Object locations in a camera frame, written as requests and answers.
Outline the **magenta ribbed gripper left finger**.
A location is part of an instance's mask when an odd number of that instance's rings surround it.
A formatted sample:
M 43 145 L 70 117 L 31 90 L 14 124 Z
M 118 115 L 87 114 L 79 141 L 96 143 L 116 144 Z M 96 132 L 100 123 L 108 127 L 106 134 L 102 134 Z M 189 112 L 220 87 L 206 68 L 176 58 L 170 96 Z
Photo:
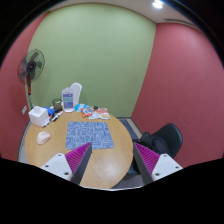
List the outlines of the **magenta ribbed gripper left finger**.
M 87 143 L 67 154 L 57 153 L 42 169 L 79 185 L 92 153 L 92 144 Z

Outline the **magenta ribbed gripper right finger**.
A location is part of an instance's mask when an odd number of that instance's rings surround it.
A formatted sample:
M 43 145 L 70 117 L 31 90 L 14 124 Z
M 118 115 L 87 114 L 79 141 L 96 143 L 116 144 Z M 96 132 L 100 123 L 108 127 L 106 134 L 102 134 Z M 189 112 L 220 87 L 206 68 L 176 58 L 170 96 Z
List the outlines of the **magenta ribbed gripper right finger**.
M 182 169 L 168 154 L 157 154 L 138 143 L 133 144 L 133 154 L 145 185 Z

